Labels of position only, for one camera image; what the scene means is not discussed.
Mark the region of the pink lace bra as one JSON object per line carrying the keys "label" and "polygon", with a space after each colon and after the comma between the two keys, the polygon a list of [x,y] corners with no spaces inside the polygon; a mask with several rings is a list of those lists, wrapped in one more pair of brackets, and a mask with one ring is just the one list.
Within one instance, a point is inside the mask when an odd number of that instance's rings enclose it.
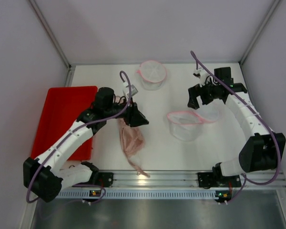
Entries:
{"label": "pink lace bra", "polygon": [[121,149],[129,163],[138,175],[150,177],[140,167],[138,152],[145,146],[145,139],[139,127],[130,127],[123,119],[118,119]]}

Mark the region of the spare white mesh laundry bag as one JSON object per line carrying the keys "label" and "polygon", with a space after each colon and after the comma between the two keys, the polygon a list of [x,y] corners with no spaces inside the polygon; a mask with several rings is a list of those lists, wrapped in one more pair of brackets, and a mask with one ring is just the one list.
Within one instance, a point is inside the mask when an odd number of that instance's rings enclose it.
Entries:
{"label": "spare white mesh laundry bag", "polygon": [[212,104],[197,110],[170,112],[167,114],[170,134],[181,141],[194,141],[202,134],[203,126],[218,121],[220,115],[219,107]]}

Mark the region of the white mesh laundry bag pink trim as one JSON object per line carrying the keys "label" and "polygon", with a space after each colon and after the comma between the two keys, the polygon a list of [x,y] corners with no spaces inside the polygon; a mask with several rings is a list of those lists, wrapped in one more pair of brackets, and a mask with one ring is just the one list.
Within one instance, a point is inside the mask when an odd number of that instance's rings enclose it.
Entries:
{"label": "white mesh laundry bag pink trim", "polygon": [[143,88],[149,91],[160,89],[167,78],[167,69],[165,66],[153,60],[141,63],[137,73],[140,76]]}

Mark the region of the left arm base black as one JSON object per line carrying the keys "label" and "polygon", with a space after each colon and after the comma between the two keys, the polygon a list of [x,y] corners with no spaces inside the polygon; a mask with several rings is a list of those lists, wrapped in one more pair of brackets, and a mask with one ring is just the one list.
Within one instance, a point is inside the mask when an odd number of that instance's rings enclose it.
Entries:
{"label": "left arm base black", "polygon": [[113,184],[113,175],[112,172],[94,172],[89,181],[75,184],[73,187],[110,187]]}

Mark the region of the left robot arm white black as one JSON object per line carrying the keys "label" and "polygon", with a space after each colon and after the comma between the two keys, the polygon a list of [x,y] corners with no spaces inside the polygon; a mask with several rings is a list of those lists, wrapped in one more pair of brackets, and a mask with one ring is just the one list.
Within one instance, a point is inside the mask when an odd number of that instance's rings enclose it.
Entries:
{"label": "left robot arm white black", "polygon": [[30,199],[31,193],[45,202],[51,202],[66,188],[96,185],[99,170],[93,163],[84,161],[68,169],[62,169],[62,166],[80,146],[92,139],[108,120],[122,119],[129,127],[149,124],[132,99],[138,90],[134,85],[125,89],[123,98],[116,99],[112,88],[100,88],[91,106],[81,112],[56,143],[35,159],[28,157],[24,161],[23,181],[28,189],[28,203],[33,202]]}

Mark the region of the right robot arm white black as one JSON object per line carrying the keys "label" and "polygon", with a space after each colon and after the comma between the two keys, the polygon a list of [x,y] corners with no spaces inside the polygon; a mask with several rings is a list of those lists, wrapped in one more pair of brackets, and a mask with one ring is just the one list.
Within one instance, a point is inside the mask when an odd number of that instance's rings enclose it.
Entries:
{"label": "right robot arm white black", "polygon": [[199,109],[198,98],[203,105],[220,99],[233,113],[245,135],[246,143],[240,153],[231,160],[217,163],[213,173],[218,177],[231,177],[243,173],[276,169],[278,156],[282,156],[286,138],[266,128],[259,120],[259,113],[250,101],[247,89],[242,83],[235,83],[230,67],[214,70],[208,74],[202,68],[193,75],[200,83],[189,88],[188,107]]}

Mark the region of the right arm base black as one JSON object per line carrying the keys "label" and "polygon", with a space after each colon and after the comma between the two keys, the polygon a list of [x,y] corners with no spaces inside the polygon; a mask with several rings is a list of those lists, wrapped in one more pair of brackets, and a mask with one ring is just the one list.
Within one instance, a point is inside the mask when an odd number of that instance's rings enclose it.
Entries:
{"label": "right arm base black", "polygon": [[197,173],[198,186],[204,189],[213,187],[241,187],[240,176],[217,177],[213,172]]}

